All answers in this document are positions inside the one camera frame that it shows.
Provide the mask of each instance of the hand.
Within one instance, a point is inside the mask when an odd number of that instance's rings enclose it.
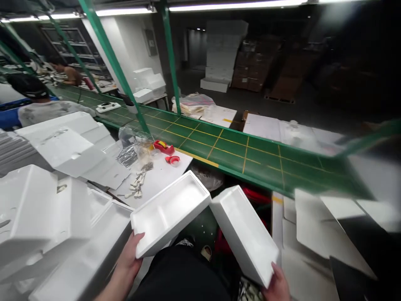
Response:
[[[116,271],[124,272],[135,278],[142,265],[142,258],[136,258],[137,245],[144,236],[145,233],[139,233],[134,236],[134,232],[132,232],[117,260]]]
[[[262,294],[266,301],[291,301],[287,280],[283,270],[272,263],[274,275],[270,281],[269,288],[262,288]]]

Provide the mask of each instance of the styrofoam box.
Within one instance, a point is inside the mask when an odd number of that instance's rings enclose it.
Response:
[[[132,210],[112,201],[92,225],[90,241],[59,265],[32,292],[29,300],[79,300],[129,224]]]
[[[107,155],[70,128],[60,128],[36,150],[56,170],[75,178],[102,162]]]
[[[145,232],[137,258],[154,256],[210,203],[209,191],[191,171],[131,214],[134,233]]]
[[[28,165],[0,179],[0,266],[40,248],[53,238],[57,177]]]
[[[231,81],[225,79],[211,79],[205,77],[200,80],[200,87],[206,90],[226,93]]]
[[[145,88],[138,92],[135,92],[134,97],[137,103],[144,103],[145,101],[151,100],[153,98],[153,91]]]
[[[81,134],[90,143],[95,144],[97,141],[103,139],[104,137],[110,136],[110,132],[103,123],[98,122],[98,126],[92,130],[84,132]]]
[[[142,68],[139,70],[134,71],[134,76],[138,79],[144,79],[148,76],[153,75],[153,69],[152,68]]]
[[[85,183],[66,177],[58,182],[65,186],[54,194],[56,210],[49,228],[52,240],[26,258],[20,258],[13,268],[1,270],[1,283],[32,279],[50,273],[60,262],[86,243],[91,236],[90,203],[93,198]]]
[[[61,127],[69,127],[78,134],[88,132],[92,129],[97,128],[99,125],[92,118],[92,116],[85,112],[75,112],[58,118],[50,119],[37,123],[35,125],[21,128],[15,132],[29,140],[32,145],[36,145],[43,139],[46,139],[54,131]]]
[[[279,249],[241,187],[225,189],[210,208],[244,275],[269,287]]]
[[[206,77],[207,78],[231,80],[233,77],[233,73],[234,73],[234,69],[206,67]]]

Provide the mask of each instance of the wooden pallet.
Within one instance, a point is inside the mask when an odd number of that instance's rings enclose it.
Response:
[[[277,101],[277,102],[282,102],[282,103],[286,103],[286,104],[291,104],[293,105],[295,103],[295,99],[282,99],[282,98],[275,98],[275,97],[270,97],[269,95],[265,95],[264,96],[265,99],[268,100],[273,100],[273,101]]]

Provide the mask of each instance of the red tape dispenser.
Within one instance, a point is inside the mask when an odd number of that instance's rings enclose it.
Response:
[[[156,140],[155,143],[153,143],[153,146],[156,149],[160,150],[162,153],[165,153],[169,156],[171,156],[175,152],[173,145],[167,145],[166,142],[161,140]]]

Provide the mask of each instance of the gray shirt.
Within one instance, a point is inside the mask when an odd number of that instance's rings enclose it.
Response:
[[[84,107],[75,102],[58,100],[45,103],[32,103],[21,107],[18,109],[18,119],[23,127],[27,127],[75,112],[86,112],[92,117],[96,116],[96,112],[91,108]]]

